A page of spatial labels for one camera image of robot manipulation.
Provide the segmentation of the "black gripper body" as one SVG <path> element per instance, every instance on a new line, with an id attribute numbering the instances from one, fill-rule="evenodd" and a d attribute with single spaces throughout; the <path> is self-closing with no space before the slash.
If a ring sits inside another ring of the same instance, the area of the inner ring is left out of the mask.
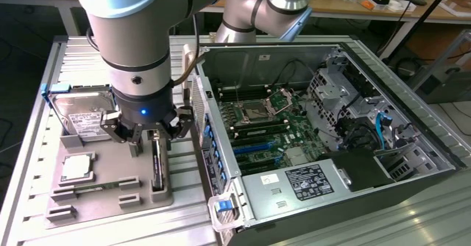
<path id="1" fill-rule="evenodd" d="M 176 118 L 171 111 L 176 109 L 172 99 L 172 82 L 155 93 L 135 96 L 127 95 L 112 88 L 115 102 L 119 106 L 122 119 L 143 125 L 144 130 L 156 130 L 160 122 L 171 123 Z"/>

